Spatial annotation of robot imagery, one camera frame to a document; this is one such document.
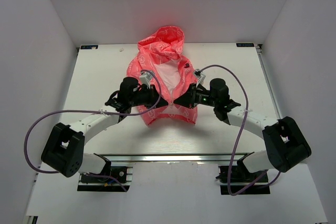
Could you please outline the pink patterned hooded jacket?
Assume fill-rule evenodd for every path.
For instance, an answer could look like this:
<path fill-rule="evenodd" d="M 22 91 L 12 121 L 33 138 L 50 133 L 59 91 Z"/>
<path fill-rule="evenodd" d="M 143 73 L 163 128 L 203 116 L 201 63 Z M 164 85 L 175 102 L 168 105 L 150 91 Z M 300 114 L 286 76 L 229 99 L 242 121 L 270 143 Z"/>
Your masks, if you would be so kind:
<path fill-rule="evenodd" d="M 161 27 L 138 42 L 139 52 L 129 63 L 126 71 L 128 77 L 139 79 L 143 69 L 154 72 L 159 84 L 154 79 L 151 83 L 156 88 L 161 87 L 162 97 L 168 102 L 166 106 L 141 115 L 147 126 L 164 118 L 196 123 L 197 108 L 189 109 L 173 103 L 191 84 L 197 82 L 191 61 L 182 55 L 184 39 L 184 33 L 179 27 Z"/>

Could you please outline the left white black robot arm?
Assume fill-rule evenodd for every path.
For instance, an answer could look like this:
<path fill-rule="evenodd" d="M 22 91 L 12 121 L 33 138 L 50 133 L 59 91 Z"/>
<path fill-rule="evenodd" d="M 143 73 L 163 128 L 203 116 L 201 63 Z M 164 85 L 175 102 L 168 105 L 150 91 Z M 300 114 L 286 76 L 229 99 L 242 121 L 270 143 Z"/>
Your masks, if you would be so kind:
<path fill-rule="evenodd" d="M 91 114 L 75 123 L 57 123 L 51 131 L 41 160 L 65 177 L 75 173 L 93 174 L 101 182 L 110 178 L 111 162 L 98 154 L 84 152 L 84 146 L 100 132 L 120 123 L 135 106 L 149 111 L 165 107 L 168 102 L 155 85 L 139 84 L 133 77 L 126 77 L 110 98 L 102 112 Z"/>

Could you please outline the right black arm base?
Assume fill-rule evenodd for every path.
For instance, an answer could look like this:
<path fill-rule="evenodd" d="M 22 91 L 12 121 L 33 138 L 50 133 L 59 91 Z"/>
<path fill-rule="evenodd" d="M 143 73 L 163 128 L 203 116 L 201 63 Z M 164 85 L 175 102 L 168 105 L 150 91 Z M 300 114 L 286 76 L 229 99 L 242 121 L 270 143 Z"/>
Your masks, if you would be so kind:
<path fill-rule="evenodd" d="M 228 174 L 228 165 L 219 166 L 218 171 L 219 174 L 216 176 L 215 181 L 219 183 L 220 186 L 220 194 L 221 195 L 229 195 L 227 189 L 227 174 Z M 230 187 L 233 193 L 241 190 L 255 179 L 260 176 L 262 172 L 256 172 L 251 175 L 242 175 L 239 173 L 237 166 L 232 167 L 232 174 L 230 177 Z M 268 176 L 265 174 L 260 180 L 258 180 L 255 184 L 247 188 L 241 195 L 269 195 L 270 188 L 267 185 L 269 183 Z"/>

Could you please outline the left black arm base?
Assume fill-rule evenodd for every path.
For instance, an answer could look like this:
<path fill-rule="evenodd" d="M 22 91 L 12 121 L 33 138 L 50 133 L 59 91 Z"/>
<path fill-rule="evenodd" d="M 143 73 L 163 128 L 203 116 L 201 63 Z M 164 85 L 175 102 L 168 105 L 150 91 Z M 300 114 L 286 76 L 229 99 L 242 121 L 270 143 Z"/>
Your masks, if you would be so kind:
<path fill-rule="evenodd" d="M 131 186 L 133 167 L 113 165 L 109 172 L 102 177 L 80 174 L 77 191 L 126 193 Z"/>

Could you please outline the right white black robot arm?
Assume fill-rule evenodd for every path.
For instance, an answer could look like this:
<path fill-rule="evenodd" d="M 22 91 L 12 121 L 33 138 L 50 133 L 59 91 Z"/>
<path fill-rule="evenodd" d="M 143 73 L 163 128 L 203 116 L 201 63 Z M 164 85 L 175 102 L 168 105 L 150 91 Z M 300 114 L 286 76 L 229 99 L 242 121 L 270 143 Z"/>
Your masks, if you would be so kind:
<path fill-rule="evenodd" d="M 276 169 L 285 173 L 310 157 L 311 148 L 296 121 L 291 117 L 273 119 L 249 112 L 230 98 L 229 88 L 223 79 L 210 81 L 209 89 L 191 84 L 187 91 L 174 100 L 174 104 L 194 108 L 211 106 L 216 117 L 232 126 L 242 126 L 264 140 L 265 150 L 245 155 L 237 161 L 237 175 L 247 182 L 256 172 Z"/>

